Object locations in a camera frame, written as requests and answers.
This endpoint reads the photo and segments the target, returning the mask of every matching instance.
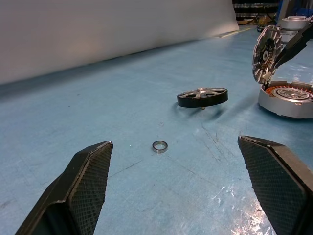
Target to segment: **brushless motor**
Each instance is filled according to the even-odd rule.
[[[313,88],[301,82],[271,81],[275,59],[283,48],[279,27],[264,29],[253,51],[253,76],[261,85],[259,104],[280,116],[313,118]]]

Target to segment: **black cable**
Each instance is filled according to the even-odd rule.
[[[276,24],[277,23],[276,20],[266,12],[266,9],[264,6],[263,6],[263,9],[264,9],[265,14]]]
[[[250,20],[249,22],[247,22],[247,23],[245,23],[245,24],[240,24],[240,26],[250,24],[250,23],[252,23],[253,21],[255,21],[255,18],[254,18],[254,19],[252,19],[252,20]]]

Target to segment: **motor lid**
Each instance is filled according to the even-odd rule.
[[[280,28],[267,26],[257,42],[253,50],[252,72],[256,82],[265,84],[275,73],[274,61],[283,49]]]
[[[288,16],[280,22],[280,27],[284,30],[298,31],[309,24],[310,17],[305,16]]]

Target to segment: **copper coil winding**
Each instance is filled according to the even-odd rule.
[[[309,92],[309,93],[312,93],[312,91],[308,91],[308,89],[303,89],[303,88],[298,88],[298,87],[290,87],[290,86],[276,86],[276,87],[269,87],[265,90],[265,92],[267,94],[269,94],[269,96],[273,97],[272,95],[272,91],[277,89],[277,88],[295,88],[295,89],[298,89],[298,90],[302,90],[302,91],[305,91],[305,92]]]

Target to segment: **metal bearing ring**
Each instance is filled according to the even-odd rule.
[[[163,148],[157,148],[157,145],[162,145]],[[156,141],[152,144],[152,150],[156,153],[164,153],[168,149],[167,142],[165,141]]]

